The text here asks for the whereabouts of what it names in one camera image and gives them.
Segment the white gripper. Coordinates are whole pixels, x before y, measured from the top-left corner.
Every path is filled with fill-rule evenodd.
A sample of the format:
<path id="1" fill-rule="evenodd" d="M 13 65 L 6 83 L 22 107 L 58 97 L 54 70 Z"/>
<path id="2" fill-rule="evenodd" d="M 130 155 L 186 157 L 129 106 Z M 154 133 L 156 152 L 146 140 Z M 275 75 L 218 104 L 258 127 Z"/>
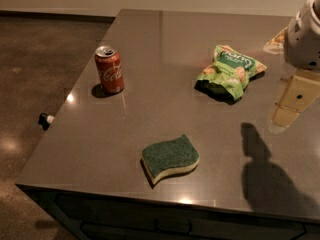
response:
<path id="1" fill-rule="evenodd" d="M 263 47 L 269 54 L 282 54 L 287 63 L 303 69 L 287 82 L 271 121 L 289 127 L 320 95 L 320 0 L 307 0 L 287 28 Z"/>

